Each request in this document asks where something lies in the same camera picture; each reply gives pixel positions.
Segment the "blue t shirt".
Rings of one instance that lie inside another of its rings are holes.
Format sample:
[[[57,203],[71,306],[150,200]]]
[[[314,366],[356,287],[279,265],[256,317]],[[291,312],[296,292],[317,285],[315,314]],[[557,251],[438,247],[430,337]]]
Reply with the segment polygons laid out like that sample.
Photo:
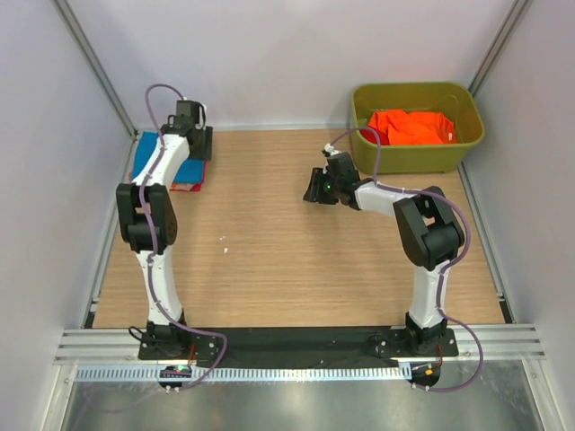
[[[139,138],[133,168],[131,171],[131,179],[134,179],[142,172],[152,156],[158,135],[154,132],[146,131]],[[185,160],[179,170],[176,172],[172,185],[184,185],[185,187],[195,184],[201,184],[204,180],[205,162],[201,160],[187,159]]]

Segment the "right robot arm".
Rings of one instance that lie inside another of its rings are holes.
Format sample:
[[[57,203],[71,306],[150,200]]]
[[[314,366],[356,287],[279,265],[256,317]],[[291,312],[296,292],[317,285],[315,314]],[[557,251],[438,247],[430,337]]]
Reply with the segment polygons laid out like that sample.
[[[423,354],[447,334],[443,310],[449,265],[464,247],[464,230],[440,188],[421,191],[386,186],[361,179],[348,153],[327,146],[326,164],[312,169],[303,200],[322,205],[342,204],[357,211],[392,217],[402,249],[414,266],[413,296],[405,315],[408,349]]]

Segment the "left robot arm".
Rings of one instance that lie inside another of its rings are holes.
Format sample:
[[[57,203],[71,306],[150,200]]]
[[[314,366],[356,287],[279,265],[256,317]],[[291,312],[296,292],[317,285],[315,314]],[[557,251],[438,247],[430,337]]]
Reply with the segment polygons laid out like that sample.
[[[136,255],[148,299],[146,329],[139,336],[141,359],[183,359],[192,347],[173,275],[178,222],[170,187],[192,155],[210,156],[211,137],[205,106],[178,100],[146,164],[131,182],[116,188],[121,238]]]

